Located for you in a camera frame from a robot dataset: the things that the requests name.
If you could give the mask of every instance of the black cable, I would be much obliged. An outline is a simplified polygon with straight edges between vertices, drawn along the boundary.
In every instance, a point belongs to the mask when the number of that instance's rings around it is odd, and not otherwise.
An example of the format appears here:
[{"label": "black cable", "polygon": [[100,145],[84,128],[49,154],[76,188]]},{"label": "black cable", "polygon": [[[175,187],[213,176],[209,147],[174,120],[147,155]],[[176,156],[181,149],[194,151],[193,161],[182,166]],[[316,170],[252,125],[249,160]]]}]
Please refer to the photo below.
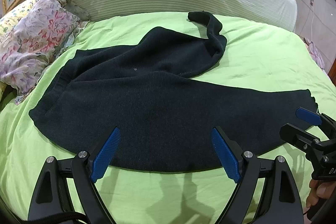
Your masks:
[{"label": "black cable", "polygon": [[68,220],[81,220],[90,223],[86,215],[77,212],[64,212],[37,220],[23,221],[22,224],[59,224]]},{"label": "black cable", "polygon": [[303,25],[303,27],[302,27],[301,32],[299,33],[299,35],[302,33],[303,28],[305,27],[305,25],[306,25],[306,23],[307,23],[307,20],[308,20],[308,17],[309,17],[309,13],[310,13],[310,10],[311,10],[311,5],[310,5],[310,7],[309,7],[309,11],[308,11],[308,15],[307,15],[306,22],[304,23],[304,25]]}]

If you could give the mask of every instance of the floral pillowcase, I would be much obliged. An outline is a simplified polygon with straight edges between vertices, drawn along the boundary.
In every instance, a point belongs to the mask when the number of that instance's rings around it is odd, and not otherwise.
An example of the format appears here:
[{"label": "floral pillowcase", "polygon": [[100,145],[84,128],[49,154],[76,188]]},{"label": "floral pillowcase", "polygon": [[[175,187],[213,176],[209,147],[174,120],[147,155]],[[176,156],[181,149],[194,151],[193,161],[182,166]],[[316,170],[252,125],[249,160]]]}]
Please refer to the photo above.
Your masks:
[{"label": "floral pillowcase", "polygon": [[28,15],[0,37],[0,81],[17,89],[16,104],[33,90],[79,20],[57,0],[37,0]]}]

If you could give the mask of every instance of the human hand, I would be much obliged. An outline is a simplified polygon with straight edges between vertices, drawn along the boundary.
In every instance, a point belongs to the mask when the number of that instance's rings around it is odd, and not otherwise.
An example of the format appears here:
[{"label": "human hand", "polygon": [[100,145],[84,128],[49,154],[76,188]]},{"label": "human hand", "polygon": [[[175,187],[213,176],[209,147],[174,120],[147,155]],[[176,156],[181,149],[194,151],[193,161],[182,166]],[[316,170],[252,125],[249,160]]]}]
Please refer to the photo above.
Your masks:
[{"label": "human hand", "polygon": [[[323,182],[319,185],[318,180],[311,180],[309,182],[310,193],[306,200],[306,207],[303,212],[307,212],[308,208],[314,206],[319,201],[319,198],[328,199],[330,198],[332,192],[336,186],[336,181],[332,182]],[[304,216],[304,224],[310,224],[311,221],[307,218],[307,215]]]}]

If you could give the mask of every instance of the metal screw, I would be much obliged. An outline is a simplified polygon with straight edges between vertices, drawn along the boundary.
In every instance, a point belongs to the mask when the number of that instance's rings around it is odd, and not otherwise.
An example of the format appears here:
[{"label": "metal screw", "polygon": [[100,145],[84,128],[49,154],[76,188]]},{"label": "metal screw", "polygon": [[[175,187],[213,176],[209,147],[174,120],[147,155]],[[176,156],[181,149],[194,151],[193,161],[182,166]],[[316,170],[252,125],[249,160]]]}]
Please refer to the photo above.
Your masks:
[{"label": "metal screw", "polygon": [[51,162],[54,161],[54,159],[55,159],[55,158],[54,158],[53,156],[50,156],[50,157],[47,158],[46,162],[47,162],[47,163],[51,163]]},{"label": "metal screw", "polygon": [[285,162],[286,160],[285,160],[285,158],[283,156],[278,156],[278,161]]},{"label": "metal screw", "polygon": [[253,153],[250,152],[250,151],[245,151],[245,152],[244,152],[244,156],[245,156],[246,158],[252,158],[252,157],[253,157]]},{"label": "metal screw", "polygon": [[80,152],[78,153],[78,156],[79,156],[80,158],[85,158],[85,157],[87,156],[87,152],[86,152],[86,151],[80,151]]}]

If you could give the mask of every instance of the wooden bed frame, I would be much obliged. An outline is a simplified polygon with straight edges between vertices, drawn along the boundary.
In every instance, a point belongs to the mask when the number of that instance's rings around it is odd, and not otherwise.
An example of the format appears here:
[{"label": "wooden bed frame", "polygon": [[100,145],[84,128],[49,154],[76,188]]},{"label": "wooden bed frame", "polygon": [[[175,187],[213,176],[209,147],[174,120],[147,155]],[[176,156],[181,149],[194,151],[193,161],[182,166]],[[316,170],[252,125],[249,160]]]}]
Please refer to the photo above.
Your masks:
[{"label": "wooden bed frame", "polygon": [[336,85],[336,59],[328,73],[328,76],[330,77],[331,81]]}]

